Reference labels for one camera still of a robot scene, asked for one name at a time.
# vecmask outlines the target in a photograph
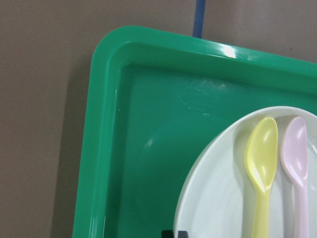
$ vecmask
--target spoon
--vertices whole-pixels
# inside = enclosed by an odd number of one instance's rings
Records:
[[[305,120],[294,118],[284,134],[281,163],[295,190],[295,238],[309,237],[307,204],[307,131]]]
[[[262,119],[247,143],[245,167],[256,192],[252,238],[268,237],[269,196],[277,167],[277,143],[273,118]]]

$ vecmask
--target blue line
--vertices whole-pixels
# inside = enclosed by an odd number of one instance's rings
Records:
[[[193,37],[201,38],[203,34],[206,0],[196,0]]]

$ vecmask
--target green plastic tray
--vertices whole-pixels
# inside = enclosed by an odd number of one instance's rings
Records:
[[[142,28],[108,34],[92,61],[74,238],[160,238],[186,175],[240,117],[317,114],[317,65]]]

